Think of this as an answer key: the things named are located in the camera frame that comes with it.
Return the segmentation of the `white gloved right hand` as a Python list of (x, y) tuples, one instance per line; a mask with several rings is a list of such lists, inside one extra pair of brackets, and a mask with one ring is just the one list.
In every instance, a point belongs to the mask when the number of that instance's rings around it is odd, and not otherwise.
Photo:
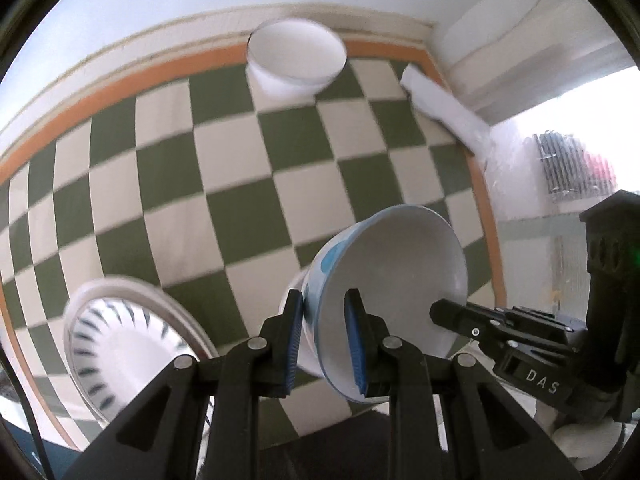
[(541, 401), (536, 402), (534, 419), (579, 471), (599, 466), (624, 440), (622, 422), (562, 422), (561, 413)]

